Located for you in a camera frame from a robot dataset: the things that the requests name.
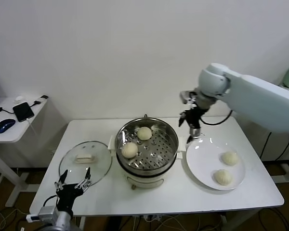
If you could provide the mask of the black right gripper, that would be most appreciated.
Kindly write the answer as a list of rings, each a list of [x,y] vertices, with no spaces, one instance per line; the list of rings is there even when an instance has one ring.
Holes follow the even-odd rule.
[[[186,141],[187,144],[199,138],[200,136],[200,122],[199,121],[201,117],[208,110],[209,110],[208,108],[204,109],[204,108],[196,106],[180,113],[178,126],[180,127],[183,124],[183,122],[186,120],[189,127],[191,127],[189,130],[189,137]]]

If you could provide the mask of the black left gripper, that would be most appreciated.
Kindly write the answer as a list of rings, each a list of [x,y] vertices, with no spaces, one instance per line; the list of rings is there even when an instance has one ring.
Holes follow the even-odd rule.
[[[68,170],[60,175],[59,180],[54,183],[59,201],[56,205],[58,211],[72,212],[74,201],[82,196],[91,186],[91,168],[88,167],[85,178],[78,184],[65,184]]]

